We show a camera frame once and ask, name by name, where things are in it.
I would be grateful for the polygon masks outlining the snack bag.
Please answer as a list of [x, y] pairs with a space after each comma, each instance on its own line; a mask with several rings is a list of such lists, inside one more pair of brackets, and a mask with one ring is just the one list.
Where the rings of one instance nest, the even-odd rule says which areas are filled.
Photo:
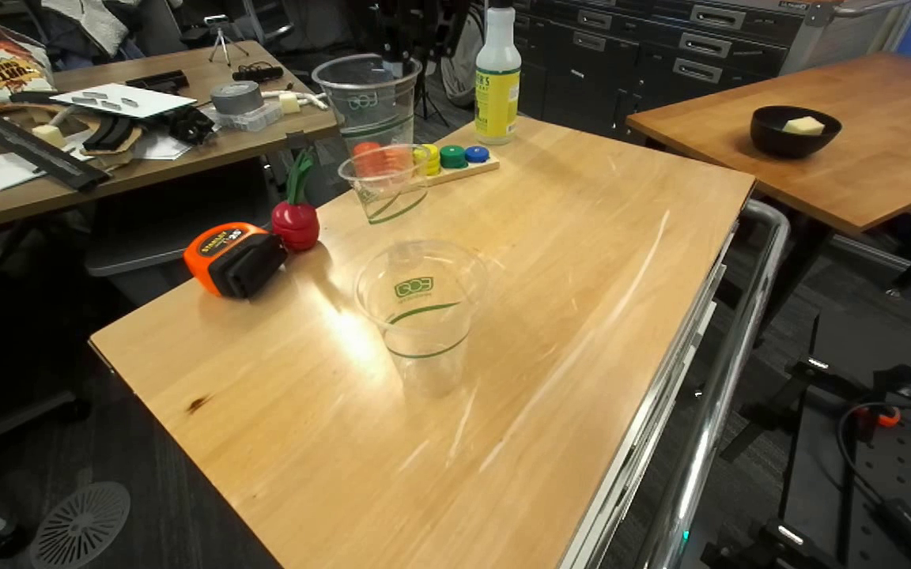
[[42, 40], [0, 27], [0, 100], [15, 92], [49, 92], [49, 59]]

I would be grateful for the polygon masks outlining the clear cup green logo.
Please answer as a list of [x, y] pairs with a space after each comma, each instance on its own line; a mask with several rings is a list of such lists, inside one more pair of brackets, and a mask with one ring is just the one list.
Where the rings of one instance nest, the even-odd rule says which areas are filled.
[[375, 253], [354, 284], [402, 382], [447, 397], [466, 382], [480, 261], [450, 242], [402, 242]]

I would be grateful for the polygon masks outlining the dark drawer cabinet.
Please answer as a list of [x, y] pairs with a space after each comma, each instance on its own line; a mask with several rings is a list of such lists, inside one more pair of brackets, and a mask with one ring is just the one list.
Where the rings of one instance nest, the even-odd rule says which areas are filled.
[[518, 0], [522, 111], [628, 139], [635, 111], [893, 52], [911, 0]]

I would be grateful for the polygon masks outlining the red toy cherry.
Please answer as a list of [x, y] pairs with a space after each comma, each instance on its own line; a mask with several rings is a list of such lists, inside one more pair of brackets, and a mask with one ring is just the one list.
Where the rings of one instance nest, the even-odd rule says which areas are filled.
[[315, 205], [308, 200], [308, 182], [315, 158], [299, 152], [294, 169], [287, 172], [284, 200], [272, 208], [270, 230], [280, 242], [291, 253], [308, 253], [319, 242], [319, 217]]

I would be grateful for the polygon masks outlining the grey tape roll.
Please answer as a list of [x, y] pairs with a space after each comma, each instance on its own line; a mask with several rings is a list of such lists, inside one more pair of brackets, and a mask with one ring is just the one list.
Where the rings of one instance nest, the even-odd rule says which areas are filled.
[[260, 87], [244, 79], [244, 82], [223, 82], [212, 92], [212, 107], [217, 115], [249, 115], [263, 107]]

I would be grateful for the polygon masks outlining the black bowl with food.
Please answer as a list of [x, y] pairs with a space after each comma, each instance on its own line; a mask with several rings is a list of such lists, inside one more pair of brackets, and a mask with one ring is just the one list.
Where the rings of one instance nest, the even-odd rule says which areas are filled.
[[841, 122], [813, 107], [768, 104], [751, 116], [751, 139], [772, 158], [806, 158], [841, 133]]

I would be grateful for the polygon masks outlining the black flat bar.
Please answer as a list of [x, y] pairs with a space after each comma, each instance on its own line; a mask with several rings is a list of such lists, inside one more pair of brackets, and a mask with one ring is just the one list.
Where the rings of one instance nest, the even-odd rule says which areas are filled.
[[54, 149], [49, 142], [24, 133], [0, 116], [0, 147], [32, 163], [37, 172], [56, 177], [64, 186], [87, 194], [108, 182], [103, 172]]

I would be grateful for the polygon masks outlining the clear plastic bin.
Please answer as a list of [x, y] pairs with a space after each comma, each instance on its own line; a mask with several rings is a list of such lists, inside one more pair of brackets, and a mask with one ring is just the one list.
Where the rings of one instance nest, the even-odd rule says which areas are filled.
[[348, 149], [357, 142], [410, 142], [422, 63], [381, 54], [348, 54], [314, 70], [314, 82], [338, 116]]

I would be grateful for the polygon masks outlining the orange black tape measure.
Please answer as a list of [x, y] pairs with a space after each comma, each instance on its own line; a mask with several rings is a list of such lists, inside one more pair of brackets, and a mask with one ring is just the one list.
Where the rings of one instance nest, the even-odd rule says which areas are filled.
[[277, 242], [249, 221], [205, 227], [184, 246], [184, 266], [215, 299], [260, 293], [287, 253]]

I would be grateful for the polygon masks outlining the clear cup green stripe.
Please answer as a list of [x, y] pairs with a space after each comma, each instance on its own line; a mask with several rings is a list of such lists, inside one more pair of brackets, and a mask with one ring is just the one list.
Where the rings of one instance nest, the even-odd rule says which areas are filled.
[[371, 225], [395, 221], [426, 200], [413, 149], [406, 142], [357, 142], [338, 177], [357, 194]]

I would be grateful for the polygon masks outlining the yellow spray bottle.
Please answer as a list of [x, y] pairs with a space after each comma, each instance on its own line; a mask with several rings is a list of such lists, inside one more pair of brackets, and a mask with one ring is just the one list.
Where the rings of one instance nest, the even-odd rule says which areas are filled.
[[484, 9], [484, 46], [473, 57], [473, 130], [484, 142], [513, 137], [518, 116], [518, 75], [515, 6], [491, 0]]

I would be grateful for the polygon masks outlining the light wooden side table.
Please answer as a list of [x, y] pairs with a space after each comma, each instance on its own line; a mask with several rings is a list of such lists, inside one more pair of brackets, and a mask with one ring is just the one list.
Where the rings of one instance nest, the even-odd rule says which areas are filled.
[[628, 115], [691, 158], [751, 172], [778, 204], [843, 235], [911, 212], [911, 59], [869, 54]]

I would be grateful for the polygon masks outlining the white printed paper sheet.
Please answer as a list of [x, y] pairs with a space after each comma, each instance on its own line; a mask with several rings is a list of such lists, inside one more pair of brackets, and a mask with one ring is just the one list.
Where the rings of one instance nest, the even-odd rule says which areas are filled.
[[60, 92], [56, 100], [68, 107], [102, 111], [102, 115], [117, 115], [117, 116], [132, 116], [132, 122], [158, 116], [165, 111], [178, 111], [189, 104], [186, 96], [169, 96], [169, 92], [137, 90], [123, 82]]

